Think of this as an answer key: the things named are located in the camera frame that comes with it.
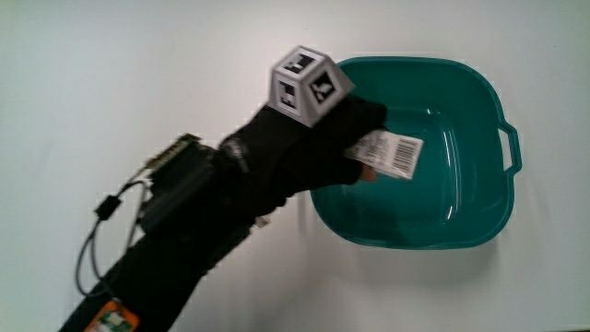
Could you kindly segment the person's left hand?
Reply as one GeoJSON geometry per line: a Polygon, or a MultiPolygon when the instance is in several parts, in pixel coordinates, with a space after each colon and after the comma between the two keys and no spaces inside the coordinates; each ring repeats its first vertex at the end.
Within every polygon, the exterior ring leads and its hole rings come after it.
{"type": "Polygon", "coordinates": [[[240,216],[259,217],[299,192],[373,182],[373,167],[345,152],[381,129],[386,108],[351,95],[354,86],[325,53],[299,45],[272,68],[268,102],[225,139],[243,159],[224,198],[240,216]]]}

